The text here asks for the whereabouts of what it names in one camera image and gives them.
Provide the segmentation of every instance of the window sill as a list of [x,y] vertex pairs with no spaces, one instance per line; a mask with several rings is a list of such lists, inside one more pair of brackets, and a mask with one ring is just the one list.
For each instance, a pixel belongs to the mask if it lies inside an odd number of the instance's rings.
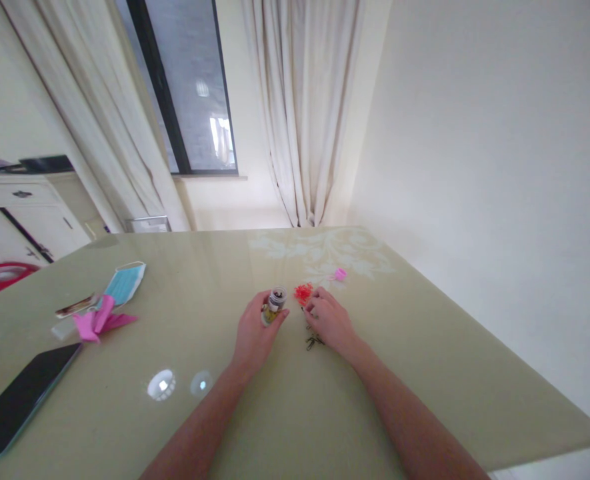
[[246,175],[181,175],[174,173],[172,174],[173,180],[176,182],[180,181],[247,181],[248,176]]

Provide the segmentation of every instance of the phone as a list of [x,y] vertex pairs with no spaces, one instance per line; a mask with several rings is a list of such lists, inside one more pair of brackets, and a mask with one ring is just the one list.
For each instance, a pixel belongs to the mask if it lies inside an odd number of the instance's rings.
[[38,354],[0,395],[0,455],[16,440],[81,350],[81,343]]

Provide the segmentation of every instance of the blue surgical mask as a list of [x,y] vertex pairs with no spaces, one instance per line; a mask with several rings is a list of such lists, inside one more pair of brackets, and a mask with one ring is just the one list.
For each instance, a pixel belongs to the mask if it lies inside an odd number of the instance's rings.
[[105,295],[110,295],[115,299],[116,307],[123,305],[135,294],[145,270],[146,264],[140,261],[127,263],[117,268],[108,288],[106,288]]

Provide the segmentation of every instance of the cabinet door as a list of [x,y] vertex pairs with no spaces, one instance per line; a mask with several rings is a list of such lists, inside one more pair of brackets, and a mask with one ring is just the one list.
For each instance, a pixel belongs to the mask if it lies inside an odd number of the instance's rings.
[[88,243],[87,236],[77,232],[58,207],[9,207],[6,210],[52,260]]
[[45,267],[48,262],[0,211],[0,263],[22,262]]

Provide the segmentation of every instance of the left hand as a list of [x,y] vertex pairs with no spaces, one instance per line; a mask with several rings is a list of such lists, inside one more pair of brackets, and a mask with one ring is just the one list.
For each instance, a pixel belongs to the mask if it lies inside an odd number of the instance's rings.
[[231,367],[247,380],[261,370],[270,354],[281,324],[290,313],[290,310],[284,309],[268,327],[263,326],[262,307],[268,303],[270,292],[266,290],[256,294],[239,319],[237,343]]

